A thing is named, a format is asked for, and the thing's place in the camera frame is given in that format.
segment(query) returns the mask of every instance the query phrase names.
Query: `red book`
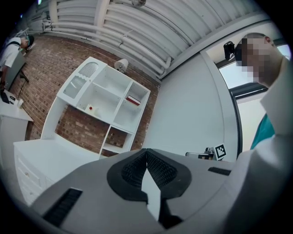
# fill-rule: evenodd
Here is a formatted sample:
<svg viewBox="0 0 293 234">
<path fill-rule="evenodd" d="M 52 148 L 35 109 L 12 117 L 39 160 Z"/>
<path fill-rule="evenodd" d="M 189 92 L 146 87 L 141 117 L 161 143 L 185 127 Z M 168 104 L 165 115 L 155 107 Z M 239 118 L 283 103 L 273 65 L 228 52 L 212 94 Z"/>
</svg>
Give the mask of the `red book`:
<svg viewBox="0 0 293 234">
<path fill-rule="evenodd" d="M 130 95 L 128 95 L 128 97 L 126 98 L 126 100 L 132 102 L 133 104 L 135 104 L 135 105 L 137 105 L 137 106 L 139 106 L 139 105 L 141 104 L 140 101 L 138 101 L 137 99 L 135 99 L 134 97 L 132 97 L 132 96 L 130 96 Z"/>
</svg>

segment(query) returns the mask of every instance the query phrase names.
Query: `qr code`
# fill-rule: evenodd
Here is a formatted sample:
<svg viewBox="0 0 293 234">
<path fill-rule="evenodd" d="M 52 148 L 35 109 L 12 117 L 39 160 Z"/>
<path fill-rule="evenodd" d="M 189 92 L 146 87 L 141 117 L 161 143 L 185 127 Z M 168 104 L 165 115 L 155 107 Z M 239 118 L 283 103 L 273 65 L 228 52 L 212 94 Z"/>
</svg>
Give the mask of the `qr code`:
<svg viewBox="0 0 293 234">
<path fill-rule="evenodd" d="M 225 147 L 223 144 L 215 147 L 215 150 L 216 150 L 216 156 L 218 159 L 226 155 Z"/>
</svg>

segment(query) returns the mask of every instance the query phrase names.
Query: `ear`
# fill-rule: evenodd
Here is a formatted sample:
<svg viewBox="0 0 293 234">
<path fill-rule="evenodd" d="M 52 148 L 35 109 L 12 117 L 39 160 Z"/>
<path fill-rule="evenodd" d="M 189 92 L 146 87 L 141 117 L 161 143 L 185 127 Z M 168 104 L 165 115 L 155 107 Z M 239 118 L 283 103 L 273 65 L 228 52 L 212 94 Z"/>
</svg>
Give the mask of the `ear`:
<svg viewBox="0 0 293 234">
<path fill-rule="evenodd" d="M 265 36 L 265 41 L 271 44 L 272 46 L 275 46 L 274 42 L 268 36 Z"/>
</svg>

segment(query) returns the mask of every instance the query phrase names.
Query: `red brick wall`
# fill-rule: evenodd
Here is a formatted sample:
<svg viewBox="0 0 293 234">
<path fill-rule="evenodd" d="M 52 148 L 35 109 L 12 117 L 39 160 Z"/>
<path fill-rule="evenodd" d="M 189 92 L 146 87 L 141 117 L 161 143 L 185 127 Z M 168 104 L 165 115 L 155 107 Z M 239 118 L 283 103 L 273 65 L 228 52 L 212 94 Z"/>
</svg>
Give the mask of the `red brick wall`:
<svg viewBox="0 0 293 234">
<path fill-rule="evenodd" d="M 59 88 L 85 59 L 91 56 L 112 67 L 120 59 L 95 46 L 61 37 L 37 36 L 35 43 L 25 56 L 26 65 L 22 69 L 30 82 L 24 84 L 20 98 L 24 100 L 23 108 L 34 120 L 27 127 L 27 140 L 40 138 L 46 116 Z M 129 66 L 126 75 L 151 91 L 131 148 L 140 149 L 155 106 L 159 84 L 132 66 Z M 17 77 L 11 92 L 18 95 L 23 82 L 24 79 Z M 86 149 L 99 152 L 108 127 L 108 124 L 68 106 L 60 118 L 56 133 Z M 123 132 L 113 130 L 107 143 L 120 146 L 124 140 Z"/>
</svg>

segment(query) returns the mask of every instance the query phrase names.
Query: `white sleeve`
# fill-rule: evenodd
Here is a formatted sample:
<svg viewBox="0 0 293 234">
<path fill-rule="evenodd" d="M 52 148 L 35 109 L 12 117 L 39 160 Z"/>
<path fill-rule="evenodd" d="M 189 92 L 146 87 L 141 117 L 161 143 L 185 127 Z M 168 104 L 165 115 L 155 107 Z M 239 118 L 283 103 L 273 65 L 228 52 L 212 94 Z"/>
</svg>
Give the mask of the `white sleeve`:
<svg viewBox="0 0 293 234">
<path fill-rule="evenodd" d="M 12 67 L 14 60 L 16 59 L 18 55 L 18 50 L 13 50 L 6 58 L 5 64 L 7 67 Z"/>
</svg>

